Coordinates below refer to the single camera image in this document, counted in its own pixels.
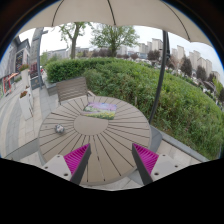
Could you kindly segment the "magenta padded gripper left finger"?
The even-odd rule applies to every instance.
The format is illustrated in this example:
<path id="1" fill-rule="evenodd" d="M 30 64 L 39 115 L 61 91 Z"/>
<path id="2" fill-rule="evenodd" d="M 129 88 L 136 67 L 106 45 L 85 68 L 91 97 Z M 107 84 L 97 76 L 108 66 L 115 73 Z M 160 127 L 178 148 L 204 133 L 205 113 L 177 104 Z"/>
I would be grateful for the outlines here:
<path id="1" fill-rule="evenodd" d="M 91 145 L 86 144 L 65 156 L 54 156 L 42 169 L 79 185 L 90 155 Z"/>

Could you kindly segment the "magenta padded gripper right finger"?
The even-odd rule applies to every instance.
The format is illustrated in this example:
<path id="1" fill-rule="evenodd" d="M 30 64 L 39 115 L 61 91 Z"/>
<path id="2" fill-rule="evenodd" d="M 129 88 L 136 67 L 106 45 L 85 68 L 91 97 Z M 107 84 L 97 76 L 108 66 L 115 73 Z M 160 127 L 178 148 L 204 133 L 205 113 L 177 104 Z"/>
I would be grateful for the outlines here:
<path id="1" fill-rule="evenodd" d="M 184 168 L 168 155 L 158 155 L 135 143 L 132 144 L 132 155 L 144 185 Z"/>

